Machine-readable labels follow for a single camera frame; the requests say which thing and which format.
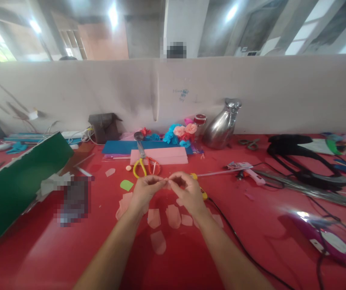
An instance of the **red tabletop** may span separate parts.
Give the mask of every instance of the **red tabletop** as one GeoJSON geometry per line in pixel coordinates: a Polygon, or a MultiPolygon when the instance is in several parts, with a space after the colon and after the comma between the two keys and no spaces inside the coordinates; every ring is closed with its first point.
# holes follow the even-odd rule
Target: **red tabletop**
{"type": "MultiPolygon", "coordinates": [[[[232,161],[267,162],[287,173],[266,153],[267,136],[235,136],[231,144],[231,149],[205,149],[203,159],[201,155],[191,155],[189,164],[164,165],[160,176],[168,177],[179,170],[197,174],[216,172],[232,161]],[[237,137],[260,138],[259,150],[250,151],[237,144],[237,137]]],[[[60,227],[56,212],[63,193],[56,191],[21,216],[0,238],[0,289],[70,289],[76,283],[116,223],[118,202],[126,193],[120,188],[120,182],[124,179],[136,182],[133,173],[125,170],[128,161],[102,162],[102,148],[96,146],[92,151],[95,155],[80,165],[95,176],[88,218],[68,228],[60,227]],[[105,172],[110,168],[115,168],[116,173],[106,177],[105,172]]],[[[12,157],[0,153],[0,161],[12,157]]],[[[329,162],[333,160],[332,156],[323,157],[329,162]]],[[[316,168],[317,173],[327,173],[315,161],[300,160],[316,168]]],[[[266,170],[267,167],[262,165],[257,169],[266,170]]],[[[283,218],[293,209],[318,216],[325,214],[306,196],[288,189],[258,187],[250,178],[240,181],[232,173],[200,177],[199,183],[261,265],[295,289],[319,288],[316,275],[319,252],[290,220],[283,218]]],[[[183,225],[179,229],[169,227],[164,212],[167,205],[175,204],[176,199],[172,191],[161,190],[150,202],[150,208],[160,209],[162,225],[153,230],[147,224],[147,216],[143,217],[123,276],[122,289],[223,288],[199,229],[183,225]],[[150,241],[150,234],[158,230],[163,232],[167,244],[166,252],[161,256],[153,252],[150,241]]],[[[346,207],[323,200],[318,202],[346,224],[346,207]]],[[[218,213],[210,202],[206,203],[212,213],[218,213]]],[[[184,207],[179,209],[181,213],[187,213],[184,207]]],[[[225,222],[224,230],[235,241],[225,222]]],[[[331,230],[346,242],[345,229],[335,225],[331,230]]],[[[321,271],[326,289],[346,289],[346,268],[324,259],[321,271]]],[[[273,278],[268,279],[277,289],[285,289],[273,278]]]]}

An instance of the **silver thermos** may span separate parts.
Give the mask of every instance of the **silver thermos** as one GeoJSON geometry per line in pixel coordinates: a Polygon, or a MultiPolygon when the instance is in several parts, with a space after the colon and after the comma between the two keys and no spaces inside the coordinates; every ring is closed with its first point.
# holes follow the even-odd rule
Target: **silver thermos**
{"type": "Polygon", "coordinates": [[[224,109],[208,125],[202,142],[214,149],[224,148],[231,138],[236,122],[237,111],[241,107],[239,99],[225,99],[224,109]]]}

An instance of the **white wall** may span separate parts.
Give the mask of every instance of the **white wall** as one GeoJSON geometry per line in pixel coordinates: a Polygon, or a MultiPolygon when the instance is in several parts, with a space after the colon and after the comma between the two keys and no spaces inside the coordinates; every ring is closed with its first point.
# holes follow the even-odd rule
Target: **white wall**
{"type": "MultiPolygon", "coordinates": [[[[90,114],[115,112],[123,130],[164,133],[187,116],[211,119],[226,97],[243,103],[235,133],[346,132],[346,55],[0,63],[0,84],[45,114],[32,121],[41,132],[55,120],[53,130],[82,130],[90,114]]],[[[6,101],[18,107],[0,88],[3,128],[25,132],[6,101]]]]}

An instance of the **power cord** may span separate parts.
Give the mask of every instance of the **power cord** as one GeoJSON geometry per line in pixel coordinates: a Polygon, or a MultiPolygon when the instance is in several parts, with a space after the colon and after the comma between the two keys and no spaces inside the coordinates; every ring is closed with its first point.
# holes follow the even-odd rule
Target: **power cord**
{"type": "Polygon", "coordinates": [[[270,275],[271,277],[275,278],[277,281],[279,281],[280,283],[282,283],[284,286],[286,286],[288,289],[290,290],[295,290],[293,287],[291,287],[290,285],[288,285],[286,282],[284,282],[282,279],[280,279],[278,276],[276,276],[275,274],[273,274],[272,272],[268,271],[266,268],[264,268],[262,265],[260,265],[251,255],[250,253],[247,251],[247,249],[244,247],[244,245],[242,244],[240,238],[237,236],[235,230],[233,229],[232,225],[230,224],[230,222],[228,221],[228,219],[225,217],[224,213],[220,210],[220,208],[217,206],[217,204],[214,202],[214,200],[212,200],[210,197],[208,197],[208,200],[210,202],[212,202],[214,204],[214,206],[217,208],[217,210],[220,212],[220,214],[222,215],[222,217],[224,218],[225,222],[227,223],[227,225],[229,226],[229,228],[231,229],[231,231],[233,232],[236,240],[238,241],[238,243],[240,244],[243,252],[245,253],[245,255],[257,266],[259,267],[261,270],[263,270],[265,273],[267,273],[268,275],[270,275]]]}

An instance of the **pink paper flower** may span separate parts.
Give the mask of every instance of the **pink paper flower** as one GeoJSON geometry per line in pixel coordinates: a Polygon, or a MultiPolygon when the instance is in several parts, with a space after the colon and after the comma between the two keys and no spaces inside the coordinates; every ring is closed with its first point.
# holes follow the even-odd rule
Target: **pink paper flower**
{"type": "Polygon", "coordinates": [[[184,126],[177,126],[174,128],[173,133],[176,136],[182,136],[185,133],[185,127],[184,126]]]}
{"type": "Polygon", "coordinates": [[[185,131],[189,134],[194,134],[197,131],[196,124],[188,124],[185,128],[185,131]]]}

